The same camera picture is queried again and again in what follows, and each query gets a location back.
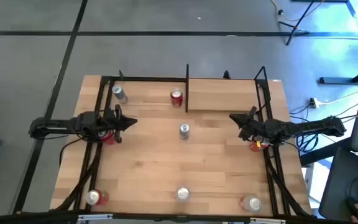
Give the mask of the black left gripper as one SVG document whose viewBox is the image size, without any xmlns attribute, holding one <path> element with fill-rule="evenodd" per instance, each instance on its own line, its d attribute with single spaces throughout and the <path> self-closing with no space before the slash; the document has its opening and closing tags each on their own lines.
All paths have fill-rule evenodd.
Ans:
<svg viewBox="0 0 358 224">
<path fill-rule="evenodd" d="M 104 110 L 104 115 L 101 117 L 101 131 L 113 130 L 114 131 L 114 143 L 122 143 L 121 132 L 127 128 L 136 124 L 137 119 L 130 118 L 122 115 L 122 109 L 120 105 L 115 105 L 114 109 Z"/>
</svg>

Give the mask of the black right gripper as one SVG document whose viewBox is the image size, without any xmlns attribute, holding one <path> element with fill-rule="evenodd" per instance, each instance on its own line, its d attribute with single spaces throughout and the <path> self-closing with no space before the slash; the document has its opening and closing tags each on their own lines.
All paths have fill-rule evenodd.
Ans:
<svg viewBox="0 0 358 224">
<path fill-rule="evenodd" d="M 254 119 L 257 108 L 253 106 L 248 113 L 231 113 L 229 117 L 236 122 L 240 129 L 239 138 L 251 140 L 253 136 L 267 138 L 264 123 Z"/>
</svg>

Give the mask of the slim blue Red Bull can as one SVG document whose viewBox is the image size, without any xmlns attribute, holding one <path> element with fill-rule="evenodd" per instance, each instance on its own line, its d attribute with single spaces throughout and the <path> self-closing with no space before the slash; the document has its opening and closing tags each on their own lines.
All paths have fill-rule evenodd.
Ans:
<svg viewBox="0 0 358 224">
<path fill-rule="evenodd" d="M 114 85 L 112 88 L 114 96 L 118 99 L 120 103 L 126 104 L 128 101 L 127 95 L 124 92 L 124 89 L 120 85 Z"/>
</svg>

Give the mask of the red Coca-Cola can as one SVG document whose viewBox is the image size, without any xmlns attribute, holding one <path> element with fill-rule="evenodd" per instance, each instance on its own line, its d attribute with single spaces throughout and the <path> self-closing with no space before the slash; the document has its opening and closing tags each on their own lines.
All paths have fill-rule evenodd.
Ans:
<svg viewBox="0 0 358 224">
<path fill-rule="evenodd" d="M 172 106 L 180 107 L 183 103 L 183 92 L 180 89 L 174 89 L 170 93 Z"/>
</svg>

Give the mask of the silver can table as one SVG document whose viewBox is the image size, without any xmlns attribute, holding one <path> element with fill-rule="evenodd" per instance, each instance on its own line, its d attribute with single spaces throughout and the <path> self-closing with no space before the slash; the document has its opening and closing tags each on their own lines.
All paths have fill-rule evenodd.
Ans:
<svg viewBox="0 0 358 224">
<path fill-rule="evenodd" d="M 187 139 L 190 135 L 190 125 L 188 123 L 182 123 L 179 127 L 179 133 L 181 139 Z"/>
</svg>

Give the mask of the red Fanta strawberry can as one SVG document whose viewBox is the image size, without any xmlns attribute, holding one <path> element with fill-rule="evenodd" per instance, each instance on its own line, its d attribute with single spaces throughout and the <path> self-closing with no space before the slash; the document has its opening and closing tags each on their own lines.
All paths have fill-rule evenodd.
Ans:
<svg viewBox="0 0 358 224">
<path fill-rule="evenodd" d="M 244 197 L 240 200 L 240 205 L 244 210 L 249 212 L 260 212 L 262 210 L 262 202 L 256 196 Z"/>
</svg>

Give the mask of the pink white Spindrift can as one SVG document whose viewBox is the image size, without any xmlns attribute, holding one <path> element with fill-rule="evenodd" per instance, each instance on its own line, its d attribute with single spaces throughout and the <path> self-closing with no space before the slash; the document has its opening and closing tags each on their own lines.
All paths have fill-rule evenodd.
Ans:
<svg viewBox="0 0 358 224">
<path fill-rule="evenodd" d="M 190 191 L 187 187 L 181 186 L 176 191 L 176 199 L 180 202 L 186 202 L 190 199 Z"/>
</svg>

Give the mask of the black shelf divider panel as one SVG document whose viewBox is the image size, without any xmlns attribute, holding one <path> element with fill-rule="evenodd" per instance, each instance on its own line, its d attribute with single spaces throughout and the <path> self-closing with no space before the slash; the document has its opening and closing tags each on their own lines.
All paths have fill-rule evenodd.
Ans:
<svg viewBox="0 0 358 224">
<path fill-rule="evenodd" d="M 185 81 L 185 112 L 188 112 L 188 100 L 189 100 L 189 64 L 186 64 L 186 81 Z"/>
</svg>

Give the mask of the red soda can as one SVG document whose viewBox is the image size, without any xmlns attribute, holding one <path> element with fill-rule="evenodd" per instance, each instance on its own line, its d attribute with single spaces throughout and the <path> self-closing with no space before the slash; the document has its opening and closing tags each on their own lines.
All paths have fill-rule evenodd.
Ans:
<svg viewBox="0 0 358 224">
<path fill-rule="evenodd" d="M 109 202 L 109 194 L 102 190 L 90 190 L 86 195 L 86 203 L 91 206 L 105 205 Z"/>
<path fill-rule="evenodd" d="M 257 147 L 256 142 L 260 142 L 260 147 Z M 251 143 L 249 144 L 249 148 L 253 152 L 262 151 L 266 147 L 268 147 L 270 144 L 270 141 L 267 138 L 264 138 L 262 136 L 253 136 L 251 139 Z"/>
<path fill-rule="evenodd" d="M 115 142 L 113 130 L 100 131 L 98 133 L 98 137 L 101 142 L 108 144 L 108 145 L 112 145 Z"/>
</svg>

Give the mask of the black tripod stand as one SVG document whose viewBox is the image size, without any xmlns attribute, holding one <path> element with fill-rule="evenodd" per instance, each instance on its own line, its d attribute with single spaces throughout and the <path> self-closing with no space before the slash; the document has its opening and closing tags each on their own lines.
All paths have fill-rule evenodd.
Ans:
<svg viewBox="0 0 358 224">
<path fill-rule="evenodd" d="M 290 19 L 286 19 L 287 22 L 283 22 L 283 21 L 278 21 L 279 25 L 283 25 L 285 27 L 289 27 L 291 28 L 291 32 L 290 35 L 285 43 L 286 46 L 289 46 L 291 43 L 292 38 L 295 36 L 295 32 L 299 29 L 299 25 L 301 23 L 301 21 L 306 17 L 306 15 L 309 13 L 310 8 L 312 7 L 312 5 L 314 4 L 315 0 L 311 0 L 310 4 L 308 5 L 308 7 L 305 9 L 304 13 L 301 15 L 301 17 L 299 19 L 295 19 L 295 20 L 290 20 Z"/>
</svg>

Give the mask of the dark grey side table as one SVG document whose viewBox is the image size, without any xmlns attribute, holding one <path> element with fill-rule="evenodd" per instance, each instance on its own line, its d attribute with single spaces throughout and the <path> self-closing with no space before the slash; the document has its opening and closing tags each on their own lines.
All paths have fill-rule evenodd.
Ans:
<svg viewBox="0 0 358 224">
<path fill-rule="evenodd" d="M 358 200 L 358 155 L 339 150 L 333 158 L 319 206 L 319 214 L 330 220 L 349 221 L 351 203 Z"/>
</svg>

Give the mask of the black computer mouse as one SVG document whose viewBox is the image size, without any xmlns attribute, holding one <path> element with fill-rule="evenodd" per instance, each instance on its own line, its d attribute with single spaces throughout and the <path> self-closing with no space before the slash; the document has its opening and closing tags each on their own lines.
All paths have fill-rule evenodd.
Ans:
<svg viewBox="0 0 358 224">
<path fill-rule="evenodd" d="M 358 204 L 358 200 L 354 197 L 348 197 L 346 203 L 350 214 L 358 219 L 358 209 L 355 207 L 355 205 Z"/>
</svg>

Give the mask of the black metal table frame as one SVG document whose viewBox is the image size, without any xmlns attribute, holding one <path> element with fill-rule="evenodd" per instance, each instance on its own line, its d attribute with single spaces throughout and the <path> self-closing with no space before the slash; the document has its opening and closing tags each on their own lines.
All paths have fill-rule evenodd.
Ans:
<svg viewBox="0 0 358 224">
<path fill-rule="evenodd" d="M 137 122 L 121 134 L 120 144 L 88 146 L 72 141 L 64 151 L 50 206 L 63 203 L 99 153 L 96 175 L 70 206 L 72 211 L 155 221 L 246 222 L 256 215 L 244 210 L 240 200 L 256 196 L 262 201 L 260 217 L 292 217 L 293 209 L 282 199 L 266 170 L 265 161 L 270 159 L 295 200 L 309 212 L 293 141 L 268 152 L 252 152 L 248 143 L 238 138 L 238 127 L 229 118 L 232 112 L 258 106 L 262 119 L 288 121 L 282 81 L 269 80 L 263 73 L 245 80 L 190 78 L 187 113 L 185 81 L 186 77 L 85 76 L 76 113 L 113 107 L 117 98 L 110 86 L 120 85 L 129 99 L 122 112 Z M 170 93 L 174 89 L 183 92 L 180 107 L 172 106 Z M 187 139 L 180 138 L 182 123 L 190 125 Z M 181 186 L 190 191 L 186 202 L 175 196 Z M 90 207 L 86 192 L 92 188 L 107 192 L 109 202 Z"/>
</svg>

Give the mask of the silver metal bracket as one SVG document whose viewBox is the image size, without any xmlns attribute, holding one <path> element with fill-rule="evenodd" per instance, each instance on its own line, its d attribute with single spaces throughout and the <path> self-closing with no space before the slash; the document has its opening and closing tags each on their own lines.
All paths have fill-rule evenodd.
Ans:
<svg viewBox="0 0 358 224">
<path fill-rule="evenodd" d="M 287 224 L 286 220 L 273 219 L 273 218 L 257 218 L 257 217 L 251 217 L 249 223 L 250 224 L 251 223 L 256 223 L 256 224 Z"/>
<path fill-rule="evenodd" d="M 78 215 L 79 222 L 90 222 L 95 220 L 108 220 L 113 219 L 113 214 L 87 214 L 87 215 Z"/>
</svg>

